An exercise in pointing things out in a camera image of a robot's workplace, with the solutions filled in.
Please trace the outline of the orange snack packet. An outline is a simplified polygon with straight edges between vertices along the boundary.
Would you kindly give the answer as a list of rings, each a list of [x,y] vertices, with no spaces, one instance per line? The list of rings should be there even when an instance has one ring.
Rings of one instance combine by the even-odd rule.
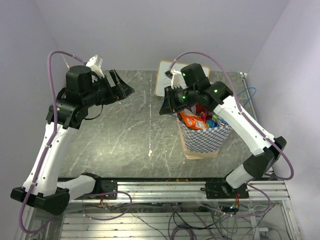
[[[204,130],[208,128],[206,123],[189,109],[180,111],[179,115],[181,116],[182,122],[191,130]]]

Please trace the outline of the blue checkered paper bag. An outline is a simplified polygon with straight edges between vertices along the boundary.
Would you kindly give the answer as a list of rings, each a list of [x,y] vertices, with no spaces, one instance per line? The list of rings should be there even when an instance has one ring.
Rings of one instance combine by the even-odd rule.
[[[196,105],[199,104],[186,109],[196,115]],[[233,130],[228,123],[224,127],[192,130],[182,122],[179,112],[177,113],[177,125],[182,151],[188,160],[217,157],[222,144]]]

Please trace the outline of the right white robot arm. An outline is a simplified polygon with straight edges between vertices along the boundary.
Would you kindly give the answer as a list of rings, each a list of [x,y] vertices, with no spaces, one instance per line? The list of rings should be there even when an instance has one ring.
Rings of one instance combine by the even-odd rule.
[[[260,126],[225,83],[210,83],[200,64],[192,63],[181,70],[168,70],[165,75],[170,78],[171,85],[164,89],[160,115],[178,113],[193,104],[200,104],[222,117],[251,152],[247,160],[224,177],[220,186],[224,197],[231,198],[241,185],[261,179],[279,159],[286,140],[282,136],[274,137]]]

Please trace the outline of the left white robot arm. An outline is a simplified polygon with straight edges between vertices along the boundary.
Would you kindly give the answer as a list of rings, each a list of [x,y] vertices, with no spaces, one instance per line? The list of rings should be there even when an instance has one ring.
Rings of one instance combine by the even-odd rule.
[[[58,182],[58,178],[68,145],[88,116],[89,108],[124,100],[135,91],[115,70],[109,74],[114,86],[103,73],[88,66],[76,65],[69,69],[65,75],[66,86],[48,109],[45,135],[36,162],[23,185],[11,191],[12,199],[59,216],[70,201],[83,195],[91,199],[101,195],[102,178],[96,174],[84,172],[66,182]]]

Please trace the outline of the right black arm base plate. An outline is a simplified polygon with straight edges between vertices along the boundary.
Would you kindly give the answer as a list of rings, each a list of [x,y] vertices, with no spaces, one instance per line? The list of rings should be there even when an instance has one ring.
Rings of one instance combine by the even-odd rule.
[[[246,184],[242,184],[238,188],[231,188],[226,183],[206,182],[200,190],[205,192],[207,199],[248,199],[249,193]]]

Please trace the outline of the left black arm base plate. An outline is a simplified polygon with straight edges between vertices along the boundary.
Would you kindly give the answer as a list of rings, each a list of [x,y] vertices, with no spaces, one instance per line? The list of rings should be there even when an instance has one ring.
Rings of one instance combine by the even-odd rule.
[[[99,192],[87,193],[77,198],[77,200],[86,200],[86,199],[103,199],[103,200],[115,200],[117,198],[118,184],[115,180],[102,180],[101,189]]]

